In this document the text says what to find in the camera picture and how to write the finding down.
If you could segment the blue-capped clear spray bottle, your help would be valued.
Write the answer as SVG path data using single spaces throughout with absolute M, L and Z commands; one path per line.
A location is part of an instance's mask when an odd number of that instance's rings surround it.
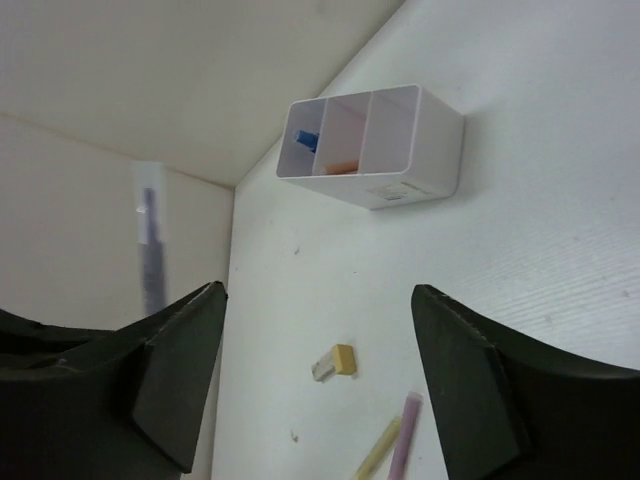
M 315 154 L 319 143 L 319 134 L 306 130 L 295 130 L 293 132 L 293 141 Z

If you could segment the purple pen clear cap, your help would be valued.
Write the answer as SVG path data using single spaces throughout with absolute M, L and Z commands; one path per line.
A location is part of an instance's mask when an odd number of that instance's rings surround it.
M 144 314 L 168 304 L 165 267 L 165 169 L 159 162 L 137 161 L 133 166 Z

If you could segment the orange highlighter pen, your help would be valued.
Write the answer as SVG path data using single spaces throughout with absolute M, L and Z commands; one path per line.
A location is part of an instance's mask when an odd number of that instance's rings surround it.
M 324 167 L 325 175 L 345 175 L 357 173 L 359 170 L 359 161 L 352 160 L 347 162 L 333 163 Z

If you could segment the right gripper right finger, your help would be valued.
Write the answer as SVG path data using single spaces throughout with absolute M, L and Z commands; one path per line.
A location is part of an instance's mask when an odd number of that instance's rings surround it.
M 482 316 L 431 285 L 414 329 L 451 479 L 636 479 L 639 373 Z

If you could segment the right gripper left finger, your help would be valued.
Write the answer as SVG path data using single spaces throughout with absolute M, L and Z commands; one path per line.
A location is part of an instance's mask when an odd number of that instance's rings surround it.
M 190 472 L 226 304 L 211 282 L 118 330 L 3 312 L 2 472 Z

